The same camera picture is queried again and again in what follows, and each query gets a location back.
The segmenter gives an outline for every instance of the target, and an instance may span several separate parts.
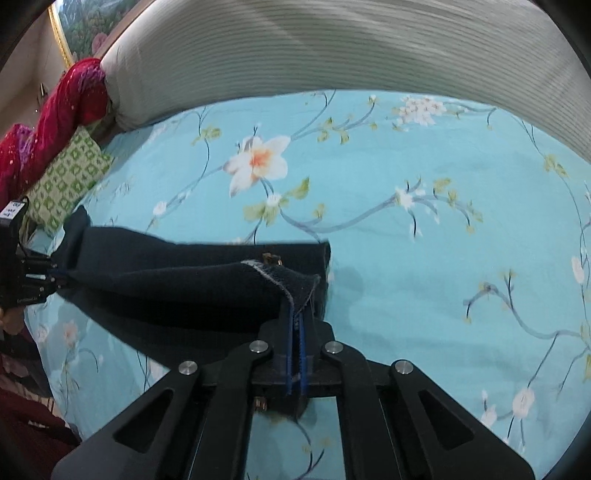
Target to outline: green patterned pillow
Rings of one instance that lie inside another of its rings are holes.
[[[113,157],[101,152],[86,129],[80,127],[27,194],[27,215],[49,235],[55,235],[112,163]]]

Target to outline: floral pattern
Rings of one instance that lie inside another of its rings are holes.
[[[57,0],[51,7],[73,62],[93,56],[138,0]]]
[[[311,92],[193,109],[108,151],[116,164],[83,200],[95,224],[176,242],[328,239],[339,340],[416,362],[538,477],[587,416],[591,172],[510,113]],[[27,321],[83,437],[166,373],[57,297]],[[299,422],[255,415],[245,480],[344,478],[335,412],[318,399]]]

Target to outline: framed painting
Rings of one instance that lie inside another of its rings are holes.
[[[66,66],[94,56],[109,34],[141,0],[57,0],[51,26]]]

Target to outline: human hand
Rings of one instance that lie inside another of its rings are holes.
[[[0,327],[9,335],[17,335],[25,328],[25,307],[0,309]]]

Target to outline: label sticker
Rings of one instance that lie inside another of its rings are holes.
[[[0,212],[0,219],[12,220],[24,206],[23,202],[9,202],[4,207],[4,210]]]

